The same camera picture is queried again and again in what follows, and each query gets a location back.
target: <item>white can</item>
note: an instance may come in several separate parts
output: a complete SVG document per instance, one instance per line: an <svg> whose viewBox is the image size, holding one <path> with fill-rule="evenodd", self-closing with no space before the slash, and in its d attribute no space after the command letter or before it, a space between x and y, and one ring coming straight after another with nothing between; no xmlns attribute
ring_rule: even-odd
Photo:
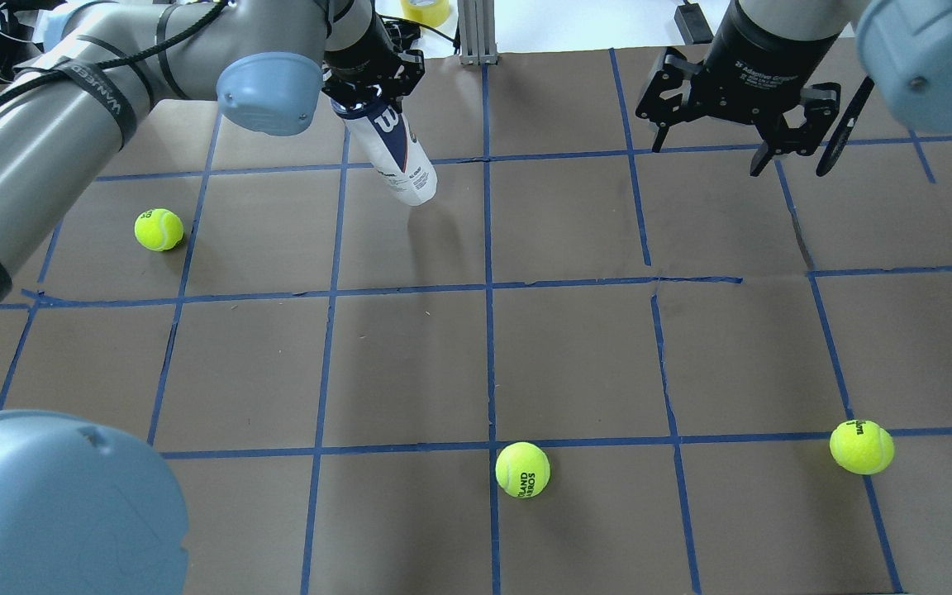
<svg viewBox="0 0 952 595"><path fill-rule="evenodd" d="M355 108L338 102L332 106L351 132L351 142L362 146L394 197L416 207L436 195L436 171L407 117L380 98Z"/></svg>

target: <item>metal post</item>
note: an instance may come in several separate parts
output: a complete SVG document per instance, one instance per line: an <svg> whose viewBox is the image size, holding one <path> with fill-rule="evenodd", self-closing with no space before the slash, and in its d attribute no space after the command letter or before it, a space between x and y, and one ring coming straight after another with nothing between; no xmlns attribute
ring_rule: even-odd
<svg viewBox="0 0 952 595"><path fill-rule="evenodd" d="M459 0L461 64L498 64L494 0Z"/></svg>

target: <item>yellow object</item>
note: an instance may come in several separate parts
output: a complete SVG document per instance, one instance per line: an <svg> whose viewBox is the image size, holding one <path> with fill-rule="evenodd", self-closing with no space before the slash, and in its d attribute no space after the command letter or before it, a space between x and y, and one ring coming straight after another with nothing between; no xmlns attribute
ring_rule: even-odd
<svg viewBox="0 0 952 595"><path fill-rule="evenodd" d="M549 459L536 445L513 443L498 453L494 477L509 496L539 496L549 482Z"/></svg>
<svg viewBox="0 0 952 595"><path fill-rule="evenodd" d="M182 220L167 208L152 208L135 219L135 240L154 252L173 249L182 234Z"/></svg>
<svg viewBox="0 0 952 595"><path fill-rule="evenodd" d="M879 474L895 459L895 440L887 430L865 419L844 421L828 440L832 459L852 474Z"/></svg>
<svg viewBox="0 0 952 595"><path fill-rule="evenodd" d="M450 16L450 3L446 0L399 0L403 3L403 16L427 26L441 26Z"/></svg>

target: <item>tennis ball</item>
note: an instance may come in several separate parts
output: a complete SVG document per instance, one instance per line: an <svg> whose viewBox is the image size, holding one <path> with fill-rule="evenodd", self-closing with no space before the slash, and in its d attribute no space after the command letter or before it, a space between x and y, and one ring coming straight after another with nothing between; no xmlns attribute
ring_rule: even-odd
<svg viewBox="0 0 952 595"><path fill-rule="evenodd" d="M539 496L549 482L549 459L536 445L513 443L498 453L494 477L509 496Z"/></svg>
<svg viewBox="0 0 952 595"><path fill-rule="evenodd" d="M167 208L152 208L135 219L135 240L154 252L173 249L182 241L182 220Z"/></svg>
<svg viewBox="0 0 952 595"><path fill-rule="evenodd" d="M828 440L832 459L852 474L879 474L895 459L895 441L887 430L868 419L844 421Z"/></svg>

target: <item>yellow tape roll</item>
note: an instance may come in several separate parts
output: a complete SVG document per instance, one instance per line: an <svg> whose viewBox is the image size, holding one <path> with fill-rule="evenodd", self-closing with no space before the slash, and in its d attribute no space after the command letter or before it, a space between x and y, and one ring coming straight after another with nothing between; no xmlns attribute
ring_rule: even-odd
<svg viewBox="0 0 952 595"><path fill-rule="evenodd" d="M450 16L450 3L446 0L400 0L403 16L427 26L441 26Z"/></svg>

